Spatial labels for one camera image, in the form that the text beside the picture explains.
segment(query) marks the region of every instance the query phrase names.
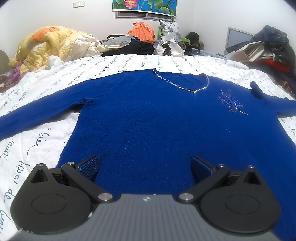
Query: floral pillow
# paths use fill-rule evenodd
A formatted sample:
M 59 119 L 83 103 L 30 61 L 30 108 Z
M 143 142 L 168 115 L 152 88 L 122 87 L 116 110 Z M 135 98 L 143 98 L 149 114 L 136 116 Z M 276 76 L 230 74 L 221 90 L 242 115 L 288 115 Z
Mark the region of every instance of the floral pillow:
M 162 30 L 163 35 L 174 33 L 174 39 L 176 43 L 181 41 L 181 34 L 179 32 L 179 27 L 177 22 L 159 20 L 159 23 L 160 23 L 160 28 Z

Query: white wall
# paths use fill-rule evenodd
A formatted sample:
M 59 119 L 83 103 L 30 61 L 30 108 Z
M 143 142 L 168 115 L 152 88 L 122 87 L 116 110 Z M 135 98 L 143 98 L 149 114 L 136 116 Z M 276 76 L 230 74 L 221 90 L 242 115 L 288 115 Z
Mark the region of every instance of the white wall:
M 158 36 L 158 21 L 115 19 L 112 0 L 85 0 L 85 7 L 73 8 L 75 1 L 78 0 L 9 0 L 0 8 L 0 33 L 9 38 L 7 42 L 1 37 L 0 49 L 12 58 L 22 38 L 49 25 L 81 30 L 103 40 L 111 34 L 126 34 L 134 22 L 141 21 L 153 27 L 156 38 Z M 194 2 L 179 1 L 178 22 L 182 36 L 192 29 Z
M 212 53 L 224 54 L 228 27 L 256 34 L 266 24 L 286 32 L 296 52 L 296 11 L 284 0 L 198 0 L 195 4 L 193 30 Z

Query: white comforter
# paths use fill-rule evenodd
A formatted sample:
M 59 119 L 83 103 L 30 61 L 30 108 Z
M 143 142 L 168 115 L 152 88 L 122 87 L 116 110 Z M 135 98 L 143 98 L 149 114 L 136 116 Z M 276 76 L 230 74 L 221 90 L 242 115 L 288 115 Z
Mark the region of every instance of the white comforter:
M 160 72 L 206 73 L 246 88 L 250 88 L 250 82 L 255 81 L 266 94 L 292 99 L 265 73 L 249 69 L 242 63 L 209 56 L 93 56 L 66 63 L 51 56 L 49 64 L 51 69 L 27 73 L 18 85 L 0 94 L 0 116 L 88 79 L 151 68 Z M 67 113 L 58 120 L 0 141 L 0 240 L 8 240 L 17 231 L 11 220 L 10 205 L 22 183 L 37 163 L 45 163 L 49 168 L 56 166 L 78 115 L 75 112 Z M 279 121 L 296 143 L 296 117 Z

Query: white plastic bag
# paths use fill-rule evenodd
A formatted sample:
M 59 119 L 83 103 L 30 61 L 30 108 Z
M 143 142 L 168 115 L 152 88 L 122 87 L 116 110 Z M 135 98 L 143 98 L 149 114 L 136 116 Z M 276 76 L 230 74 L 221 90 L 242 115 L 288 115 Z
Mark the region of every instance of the white plastic bag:
M 163 56 L 165 52 L 165 47 L 163 47 L 163 44 L 168 44 L 171 51 L 170 54 L 166 55 L 172 55 L 174 57 L 182 57 L 185 53 L 185 50 L 183 50 L 174 40 L 174 34 L 168 34 L 161 37 L 161 42 L 157 45 L 155 51 L 153 54 Z

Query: pink lotus flower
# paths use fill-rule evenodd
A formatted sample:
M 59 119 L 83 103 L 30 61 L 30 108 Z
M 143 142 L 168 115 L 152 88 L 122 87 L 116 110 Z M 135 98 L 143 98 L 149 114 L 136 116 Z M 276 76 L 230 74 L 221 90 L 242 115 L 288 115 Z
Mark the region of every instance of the pink lotus flower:
M 137 7 L 137 1 L 138 0 L 125 0 L 125 6 L 129 7 L 130 9 Z

